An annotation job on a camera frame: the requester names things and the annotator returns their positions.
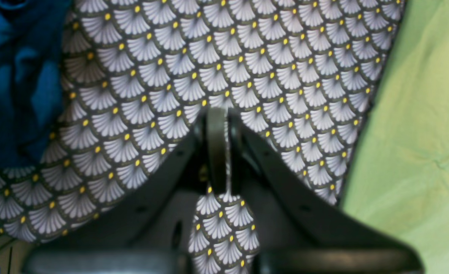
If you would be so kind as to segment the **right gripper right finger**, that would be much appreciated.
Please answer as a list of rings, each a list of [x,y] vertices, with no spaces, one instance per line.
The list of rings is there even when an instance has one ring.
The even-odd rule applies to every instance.
[[[252,274],[424,273],[412,247],[318,197],[237,113],[228,128],[230,190],[250,208],[259,239]]]

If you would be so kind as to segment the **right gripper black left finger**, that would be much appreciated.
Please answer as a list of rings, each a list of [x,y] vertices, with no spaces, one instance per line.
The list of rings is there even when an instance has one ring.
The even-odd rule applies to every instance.
[[[97,220],[33,250],[23,274],[191,274],[199,198],[226,192],[227,111],[209,108],[157,171]]]

